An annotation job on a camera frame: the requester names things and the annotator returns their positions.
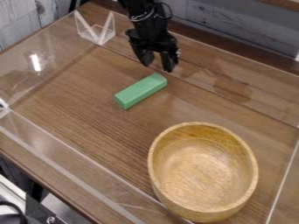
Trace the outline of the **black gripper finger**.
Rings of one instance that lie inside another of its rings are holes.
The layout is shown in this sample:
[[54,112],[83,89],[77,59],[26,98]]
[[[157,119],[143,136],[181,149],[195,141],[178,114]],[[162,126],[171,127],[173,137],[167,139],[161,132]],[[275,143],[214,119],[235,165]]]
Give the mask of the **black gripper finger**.
[[161,57],[163,62],[163,70],[171,73],[174,71],[175,66],[179,63],[178,54],[174,52],[162,52]]
[[155,59],[155,54],[153,51],[145,49],[143,47],[138,45],[133,45],[133,49],[135,52],[135,56],[138,57],[141,63],[149,67]]

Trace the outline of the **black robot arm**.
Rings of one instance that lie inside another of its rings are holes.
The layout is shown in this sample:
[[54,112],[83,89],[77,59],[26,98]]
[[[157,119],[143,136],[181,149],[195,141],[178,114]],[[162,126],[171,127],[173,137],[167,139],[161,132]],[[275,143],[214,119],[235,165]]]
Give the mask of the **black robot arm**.
[[127,10],[134,28],[126,31],[129,42],[142,64],[149,67],[161,53],[163,70],[171,72],[179,64],[177,37],[169,32],[171,6],[158,0],[118,0]]

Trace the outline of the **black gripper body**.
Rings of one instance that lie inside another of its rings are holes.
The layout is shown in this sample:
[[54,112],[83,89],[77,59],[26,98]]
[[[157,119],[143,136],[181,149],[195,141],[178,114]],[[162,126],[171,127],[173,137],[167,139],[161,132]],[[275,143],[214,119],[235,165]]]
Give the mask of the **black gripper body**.
[[179,56],[178,40],[169,32],[169,17],[131,16],[134,28],[126,31],[130,45],[141,46],[153,52],[177,53]]

